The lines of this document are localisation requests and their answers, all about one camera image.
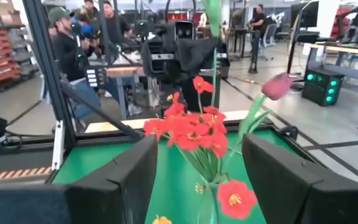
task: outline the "red shelving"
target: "red shelving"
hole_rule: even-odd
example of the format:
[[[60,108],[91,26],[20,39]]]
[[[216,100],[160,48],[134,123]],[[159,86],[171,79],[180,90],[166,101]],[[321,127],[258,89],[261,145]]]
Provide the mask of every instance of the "red shelving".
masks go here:
[[[0,82],[20,75],[17,63],[12,61],[11,43],[7,36],[7,30],[0,28]]]

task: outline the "metal frame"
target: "metal frame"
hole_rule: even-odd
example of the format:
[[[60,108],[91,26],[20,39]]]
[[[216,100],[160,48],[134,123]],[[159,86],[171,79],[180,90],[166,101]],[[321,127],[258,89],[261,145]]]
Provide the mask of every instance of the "metal frame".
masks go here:
[[[44,6],[38,0],[23,1],[23,6],[29,20],[32,38],[35,43],[34,47],[36,48],[36,51],[42,55],[42,57],[37,59],[37,62],[45,69],[44,78],[49,89],[56,120],[68,124],[65,128],[65,148],[71,149],[76,142],[75,132],[73,125],[71,124],[71,116],[67,101],[58,84],[60,82],[60,72],[53,59],[52,43],[49,39]]]

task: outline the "monitor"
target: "monitor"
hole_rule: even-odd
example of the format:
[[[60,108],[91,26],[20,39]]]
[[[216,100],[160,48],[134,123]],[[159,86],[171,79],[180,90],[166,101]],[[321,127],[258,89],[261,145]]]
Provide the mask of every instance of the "monitor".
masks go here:
[[[291,6],[291,27],[293,27],[293,25],[295,23],[295,19],[299,15],[300,12],[302,12],[301,17],[300,17],[300,19],[301,19],[300,27],[301,28],[317,27],[318,5],[319,5],[318,3],[319,3],[318,1],[314,1],[314,2],[306,2],[306,3],[292,5]]]

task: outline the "jeans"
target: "jeans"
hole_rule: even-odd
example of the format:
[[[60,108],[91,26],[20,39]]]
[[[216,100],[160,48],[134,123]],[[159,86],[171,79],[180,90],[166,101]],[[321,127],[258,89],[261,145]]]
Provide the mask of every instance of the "jeans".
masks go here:
[[[122,82],[123,85],[130,85],[133,81],[133,78],[123,78]],[[83,80],[77,84],[74,85],[75,89],[77,90],[78,94],[80,94],[82,97],[90,101],[93,105],[97,107],[101,107],[100,99],[98,97],[98,94],[95,92],[95,90],[88,85],[88,81]],[[109,92],[113,99],[115,99],[117,102],[119,102],[119,95],[118,95],[118,86],[117,86],[117,80],[115,78],[108,78],[108,82],[106,82],[103,85],[99,86],[100,89],[106,90]],[[88,108],[85,105],[78,105],[74,109],[74,116],[77,119],[84,118],[92,113],[92,110]]]

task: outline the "yellow flower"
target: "yellow flower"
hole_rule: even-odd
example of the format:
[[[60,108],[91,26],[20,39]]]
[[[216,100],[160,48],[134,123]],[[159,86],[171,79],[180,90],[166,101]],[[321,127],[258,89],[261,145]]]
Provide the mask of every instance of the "yellow flower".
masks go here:
[[[172,224],[171,220],[166,217],[158,217],[154,220],[153,224]]]

